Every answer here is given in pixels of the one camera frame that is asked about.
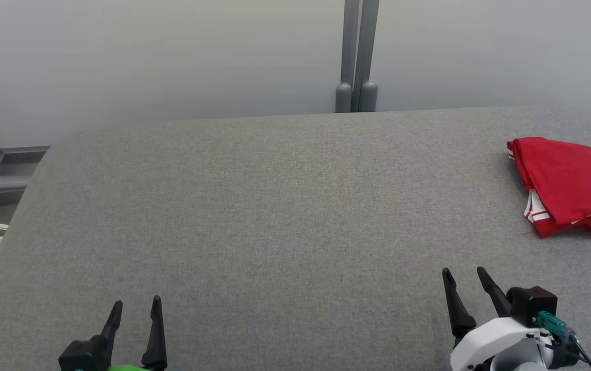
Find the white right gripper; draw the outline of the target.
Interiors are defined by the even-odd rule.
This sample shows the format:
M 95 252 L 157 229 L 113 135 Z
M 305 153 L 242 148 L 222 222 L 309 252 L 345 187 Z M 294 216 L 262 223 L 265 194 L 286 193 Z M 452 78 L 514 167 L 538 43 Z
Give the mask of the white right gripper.
M 477 267 L 481 285 L 500 318 L 477 327 L 463 305 L 449 268 L 442 270 L 451 333 L 463 338 L 450 355 L 452 370 L 548 370 L 553 361 L 549 331 L 525 327 L 510 317 L 511 303 L 484 267 Z

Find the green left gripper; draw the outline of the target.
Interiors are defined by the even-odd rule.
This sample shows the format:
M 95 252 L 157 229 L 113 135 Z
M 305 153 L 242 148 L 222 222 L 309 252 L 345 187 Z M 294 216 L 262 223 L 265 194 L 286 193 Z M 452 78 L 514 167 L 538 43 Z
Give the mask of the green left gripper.
M 123 302 L 116 301 L 100 333 L 100 336 L 105 340 L 104 356 L 112 356 L 115 334 L 120 327 L 122 312 Z M 150 319 L 151 329 L 149 340 L 146 350 L 142 355 L 143 368 L 134 365 L 114 365 L 107 368 L 107 371 L 166 370 L 168 363 L 166 358 L 165 327 L 162 300 L 159 295 L 153 297 Z

